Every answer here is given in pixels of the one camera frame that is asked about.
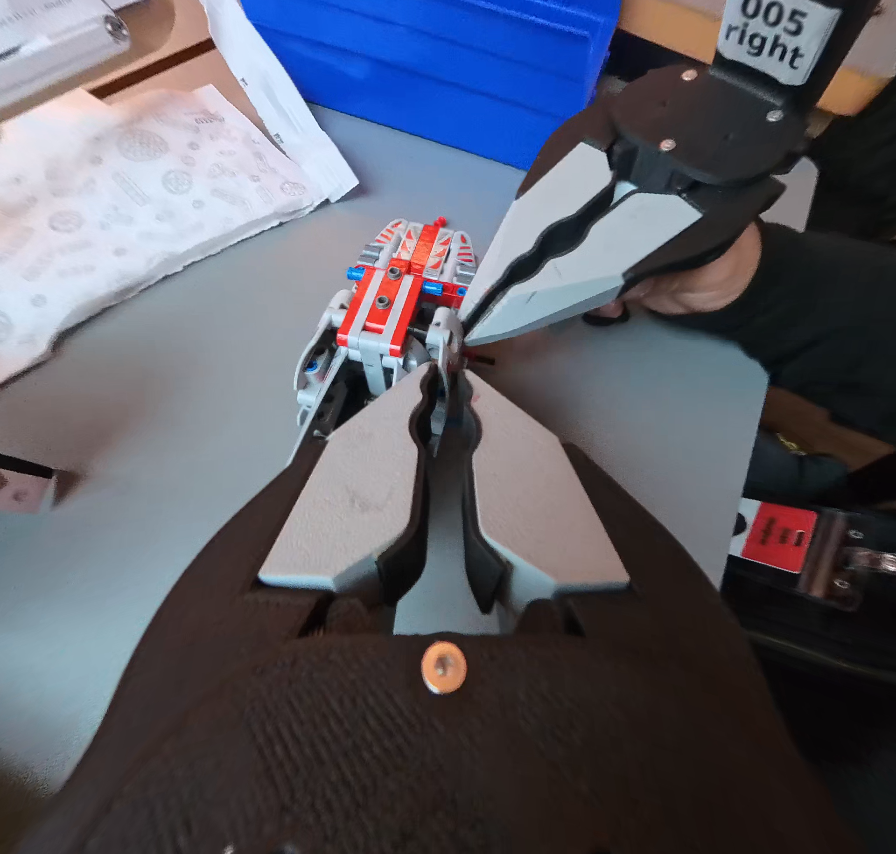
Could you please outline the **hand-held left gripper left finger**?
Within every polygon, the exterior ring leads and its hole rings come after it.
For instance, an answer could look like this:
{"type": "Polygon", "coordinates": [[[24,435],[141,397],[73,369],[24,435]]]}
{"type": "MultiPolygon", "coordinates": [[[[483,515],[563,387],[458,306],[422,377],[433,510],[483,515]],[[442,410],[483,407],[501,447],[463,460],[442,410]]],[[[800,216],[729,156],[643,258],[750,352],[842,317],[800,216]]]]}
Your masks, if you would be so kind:
{"type": "Polygon", "coordinates": [[[258,579],[397,606],[427,564],[425,480],[438,370],[428,364],[336,430],[258,579]]]}

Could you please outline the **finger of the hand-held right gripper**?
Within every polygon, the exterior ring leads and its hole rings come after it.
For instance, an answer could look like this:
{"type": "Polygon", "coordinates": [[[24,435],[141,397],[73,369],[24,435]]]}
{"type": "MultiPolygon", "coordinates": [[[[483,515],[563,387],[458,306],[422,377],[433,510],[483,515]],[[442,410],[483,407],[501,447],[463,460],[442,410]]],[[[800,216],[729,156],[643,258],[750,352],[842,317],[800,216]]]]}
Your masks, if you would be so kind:
{"type": "Polygon", "coordinates": [[[584,238],[546,258],[465,321],[467,345],[487,345],[571,319],[611,301],[624,274],[702,218],[681,196],[634,191],[596,219],[584,238]]]}
{"type": "Polygon", "coordinates": [[[505,276],[543,236],[566,224],[598,199],[613,183],[606,151],[589,143],[576,145],[531,190],[518,196],[480,261],[462,306],[462,324],[475,327],[488,299],[508,287],[505,276]]]}

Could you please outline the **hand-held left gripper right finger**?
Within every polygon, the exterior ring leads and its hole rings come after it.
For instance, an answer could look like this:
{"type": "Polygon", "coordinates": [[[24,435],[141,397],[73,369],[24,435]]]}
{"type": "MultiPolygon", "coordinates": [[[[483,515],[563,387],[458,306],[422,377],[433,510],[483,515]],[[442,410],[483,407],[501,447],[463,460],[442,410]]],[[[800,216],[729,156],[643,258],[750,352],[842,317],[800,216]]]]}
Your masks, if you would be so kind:
{"type": "Polygon", "coordinates": [[[458,375],[470,447],[465,569],[483,614],[631,584],[560,438],[470,370],[458,375]]]}

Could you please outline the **red grey lego vehicle model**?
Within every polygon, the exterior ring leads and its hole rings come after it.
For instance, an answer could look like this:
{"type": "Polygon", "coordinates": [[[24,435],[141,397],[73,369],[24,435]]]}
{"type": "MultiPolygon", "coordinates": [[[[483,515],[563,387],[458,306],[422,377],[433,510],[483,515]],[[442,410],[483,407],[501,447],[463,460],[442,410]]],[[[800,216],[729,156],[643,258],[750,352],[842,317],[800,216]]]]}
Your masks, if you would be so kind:
{"type": "Polygon", "coordinates": [[[495,367],[465,345],[460,309],[478,259],[465,231],[433,223],[390,221],[346,272],[296,369],[297,440],[332,432],[425,365],[438,370],[430,413],[432,455],[447,425],[457,423],[453,384],[458,370],[495,367]]]}

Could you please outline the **person's right forearm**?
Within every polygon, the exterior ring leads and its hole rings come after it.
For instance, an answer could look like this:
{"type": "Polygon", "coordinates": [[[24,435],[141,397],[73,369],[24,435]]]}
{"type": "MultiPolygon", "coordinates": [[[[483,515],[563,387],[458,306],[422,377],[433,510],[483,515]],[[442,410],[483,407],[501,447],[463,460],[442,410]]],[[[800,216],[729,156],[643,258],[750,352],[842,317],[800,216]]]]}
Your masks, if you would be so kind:
{"type": "Polygon", "coordinates": [[[759,233],[744,294],[667,322],[739,345],[774,387],[895,445],[895,246],[767,223],[759,233]]]}

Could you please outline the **person's right hand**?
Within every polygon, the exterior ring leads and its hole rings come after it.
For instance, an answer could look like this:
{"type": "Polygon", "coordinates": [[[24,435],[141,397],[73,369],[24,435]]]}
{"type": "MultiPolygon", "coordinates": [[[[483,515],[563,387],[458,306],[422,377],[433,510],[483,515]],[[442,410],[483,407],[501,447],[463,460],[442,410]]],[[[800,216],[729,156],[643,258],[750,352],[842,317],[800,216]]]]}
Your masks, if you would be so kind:
{"type": "Polygon", "coordinates": [[[762,256],[762,236],[750,224],[732,248],[714,262],[681,274],[647,279],[623,299],[593,311],[601,319],[619,319],[628,306],[659,316],[716,312],[737,301],[755,277],[762,256]]]}

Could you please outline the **blue plastic bin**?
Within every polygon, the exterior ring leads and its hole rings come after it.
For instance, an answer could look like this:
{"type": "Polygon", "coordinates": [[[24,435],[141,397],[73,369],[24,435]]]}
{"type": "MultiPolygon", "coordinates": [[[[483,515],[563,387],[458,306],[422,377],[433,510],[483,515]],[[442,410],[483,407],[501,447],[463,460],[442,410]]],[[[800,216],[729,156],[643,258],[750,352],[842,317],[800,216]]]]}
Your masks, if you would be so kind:
{"type": "Polygon", "coordinates": [[[241,0],[316,105],[528,170],[584,110],[623,0],[241,0]]]}

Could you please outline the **white torn paper bag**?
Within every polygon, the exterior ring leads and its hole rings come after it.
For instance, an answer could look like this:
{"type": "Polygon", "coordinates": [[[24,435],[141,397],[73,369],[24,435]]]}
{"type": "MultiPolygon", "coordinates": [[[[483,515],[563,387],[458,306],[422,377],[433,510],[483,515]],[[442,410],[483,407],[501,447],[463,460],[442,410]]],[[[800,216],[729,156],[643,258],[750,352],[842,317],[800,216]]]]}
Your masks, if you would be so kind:
{"type": "Polygon", "coordinates": [[[321,128],[239,0],[198,2],[204,7],[219,55],[276,145],[321,186],[327,201],[341,201],[354,191],[359,185],[355,173],[321,128]]]}

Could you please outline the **printed paper bag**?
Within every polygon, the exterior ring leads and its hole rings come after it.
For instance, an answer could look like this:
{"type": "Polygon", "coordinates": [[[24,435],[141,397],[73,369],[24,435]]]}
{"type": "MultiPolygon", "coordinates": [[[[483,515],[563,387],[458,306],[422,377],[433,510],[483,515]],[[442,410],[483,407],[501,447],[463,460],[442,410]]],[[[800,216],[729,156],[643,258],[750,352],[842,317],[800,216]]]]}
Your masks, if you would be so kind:
{"type": "Polygon", "coordinates": [[[83,92],[2,125],[2,382],[78,324],[301,218],[321,186],[214,87],[83,92]]]}

